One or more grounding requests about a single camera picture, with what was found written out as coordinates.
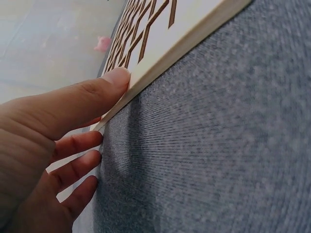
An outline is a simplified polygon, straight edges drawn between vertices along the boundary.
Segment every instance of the gray felt surface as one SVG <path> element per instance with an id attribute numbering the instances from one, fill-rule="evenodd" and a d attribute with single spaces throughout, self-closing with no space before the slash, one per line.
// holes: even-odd
<path id="1" fill-rule="evenodd" d="M 311 232 L 311 0 L 255 0 L 107 124 L 77 233 Z"/>

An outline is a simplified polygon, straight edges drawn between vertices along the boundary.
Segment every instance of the skin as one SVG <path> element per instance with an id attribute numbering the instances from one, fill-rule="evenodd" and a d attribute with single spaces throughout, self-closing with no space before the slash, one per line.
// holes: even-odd
<path id="1" fill-rule="evenodd" d="M 62 203 L 56 195 L 99 165 L 101 156 L 91 150 L 51 173 L 46 168 L 101 144 L 95 131 L 64 135 L 98 122 L 127 90 L 129 78 L 117 68 L 101 79 L 0 105 L 0 232 L 72 232 L 97 179 L 89 176 Z"/>

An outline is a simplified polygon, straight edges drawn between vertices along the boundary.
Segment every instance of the laser-cut wood panel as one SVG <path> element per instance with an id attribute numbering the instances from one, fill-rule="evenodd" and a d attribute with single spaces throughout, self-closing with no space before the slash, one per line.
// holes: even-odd
<path id="1" fill-rule="evenodd" d="M 127 93 L 91 129 L 99 130 L 134 96 L 251 0 L 129 0 L 104 73 L 131 72 Z"/>

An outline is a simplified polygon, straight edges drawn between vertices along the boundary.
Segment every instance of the floor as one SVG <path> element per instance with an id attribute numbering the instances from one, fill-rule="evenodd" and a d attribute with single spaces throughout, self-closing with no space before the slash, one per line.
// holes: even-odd
<path id="1" fill-rule="evenodd" d="M 111 35 L 124 2 L 1 0 L 0 104 L 96 78 L 104 58 L 93 49 L 97 37 Z"/>

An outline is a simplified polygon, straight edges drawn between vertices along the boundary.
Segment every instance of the fingernail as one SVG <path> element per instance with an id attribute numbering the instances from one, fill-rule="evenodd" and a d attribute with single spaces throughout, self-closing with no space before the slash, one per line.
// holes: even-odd
<path id="1" fill-rule="evenodd" d="M 102 77 L 115 87 L 124 87 L 130 81 L 130 72 L 123 67 L 115 68 Z"/>

